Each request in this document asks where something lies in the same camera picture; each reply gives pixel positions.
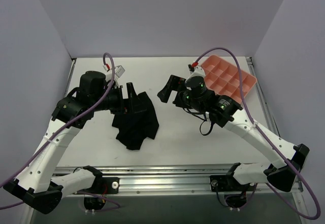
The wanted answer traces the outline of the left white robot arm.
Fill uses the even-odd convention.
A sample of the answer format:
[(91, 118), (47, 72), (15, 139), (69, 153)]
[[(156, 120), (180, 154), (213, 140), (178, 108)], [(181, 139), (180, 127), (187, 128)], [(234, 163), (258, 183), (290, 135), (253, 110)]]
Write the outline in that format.
[(125, 99), (113, 73), (88, 71), (83, 74), (79, 86), (57, 103), (32, 159), (3, 184), (4, 190), (42, 214), (50, 213), (61, 199), (80, 190), (100, 192), (103, 174), (94, 167), (85, 166), (61, 177), (53, 177), (53, 173), (69, 144), (95, 112), (109, 110), (122, 115), (146, 110), (133, 84), (127, 83), (126, 88), (128, 97)]

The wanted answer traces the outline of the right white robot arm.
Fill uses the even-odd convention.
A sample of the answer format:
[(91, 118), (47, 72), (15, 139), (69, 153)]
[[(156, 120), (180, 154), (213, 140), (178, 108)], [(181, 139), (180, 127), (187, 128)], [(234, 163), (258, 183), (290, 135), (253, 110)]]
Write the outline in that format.
[(267, 158), (266, 163), (235, 163), (226, 174), (228, 188), (236, 190), (251, 183), (268, 183), (280, 191), (291, 191), (296, 173), (302, 170), (309, 153), (307, 146), (287, 142), (257, 121), (250, 121), (239, 103), (208, 89), (201, 76), (186, 80), (171, 75), (157, 96), (167, 103), (172, 91), (177, 93), (175, 106), (203, 114), (212, 124), (238, 135)]

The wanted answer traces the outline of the black underwear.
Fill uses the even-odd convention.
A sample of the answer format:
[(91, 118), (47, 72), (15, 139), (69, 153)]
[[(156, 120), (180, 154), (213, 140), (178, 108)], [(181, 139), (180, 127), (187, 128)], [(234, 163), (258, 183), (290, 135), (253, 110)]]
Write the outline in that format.
[(147, 110), (135, 114), (115, 115), (112, 127), (119, 129), (116, 139), (128, 150), (140, 150), (144, 139), (154, 140), (159, 123), (154, 105), (146, 92), (139, 94)]

